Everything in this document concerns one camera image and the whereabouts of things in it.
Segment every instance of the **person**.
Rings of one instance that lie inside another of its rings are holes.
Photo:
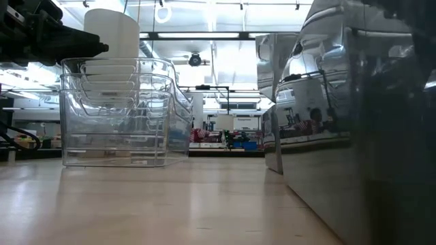
[[[314,135],[322,132],[321,122],[322,122],[322,113],[319,108],[314,108],[311,110],[311,119],[301,121],[291,129],[301,132],[302,135]]]

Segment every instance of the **ceiling beam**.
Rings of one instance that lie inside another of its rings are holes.
[[[294,31],[281,31],[273,33],[296,33]],[[265,32],[240,31],[240,32],[220,32],[220,31],[184,31],[184,32],[141,32],[140,40],[142,41],[180,41],[180,40],[205,40],[205,41],[254,41],[257,35],[265,35]]]

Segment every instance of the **ceiling light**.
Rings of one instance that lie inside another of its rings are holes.
[[[160,38],[238,38],[239,33],[158,33]]]
[[[189,56],[174,56],[174,57],[166,57],[167,59],[171,61],[187,61],[189,59]]]
[[[227,109],[204,108],[205,111],[227,111]]]
[[[436,86],[436,82],[428,82],[427,84],[425,84],[425,89],[431,88]]]
[[[215,1],[208,0],[208,9],[204,12],[204,14],[206,14],[208,31],[213,31],[214,27],[216,28],[217,25],[217,17],[215,15]]]
[[[58,108],[3,108],[4,110],[58,110]]]
[[[19,92],[19,93],[15,93],[15,92],[8,92],[9,94],[12,95],[18,95],[27,99],[40,99],[38,96],[28,93],[28,92]]]
[[[139,33],[139,38],[149,38],[150,35],[148,33]]]
[[[16,76],[13,76],[9,73],[4,73],[3,78],[1,78],[0,83],[13,86],[14,88],[34,88],[34,89],[47,89],[45,86],[40,86],[35,84],[34,82],[26,81],[22,78],[17,78]]]
[[[250,38],[255,38],[255,37],[258,37],[258,36],[261,36],[261,35],[268,35],[269,33],[250,33],[250,34],[248,34],[248,37],[250,37]]]

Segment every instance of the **stacked plastic containers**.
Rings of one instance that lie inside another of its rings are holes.
[[[67,59],[62,68],[64,165],[162,167],[187,158],[192,104],[173,64]]]

